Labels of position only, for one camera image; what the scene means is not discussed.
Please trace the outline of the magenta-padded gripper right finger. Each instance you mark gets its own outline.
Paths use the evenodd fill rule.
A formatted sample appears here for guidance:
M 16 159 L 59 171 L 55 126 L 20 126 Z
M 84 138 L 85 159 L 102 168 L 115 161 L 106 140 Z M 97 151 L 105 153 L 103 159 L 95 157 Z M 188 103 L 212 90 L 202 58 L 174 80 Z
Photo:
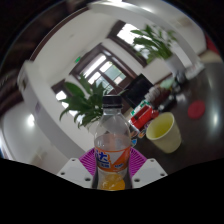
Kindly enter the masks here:
M 167 175 L 154 158 L 147 159 L 134 148 L 130 152 L 129 174 L 134 189 L 146 186 Z

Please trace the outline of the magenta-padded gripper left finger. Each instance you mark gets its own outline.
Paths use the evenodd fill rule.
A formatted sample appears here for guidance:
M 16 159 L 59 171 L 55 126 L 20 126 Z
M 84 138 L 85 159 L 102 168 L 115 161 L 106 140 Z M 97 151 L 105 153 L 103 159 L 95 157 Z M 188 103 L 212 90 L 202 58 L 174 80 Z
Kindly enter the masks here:
M 94 150 L 90 149 L 80 158 L 71 158 L 58 172 L 58 176 L 78 186 L 91 188 L 96 172 Z

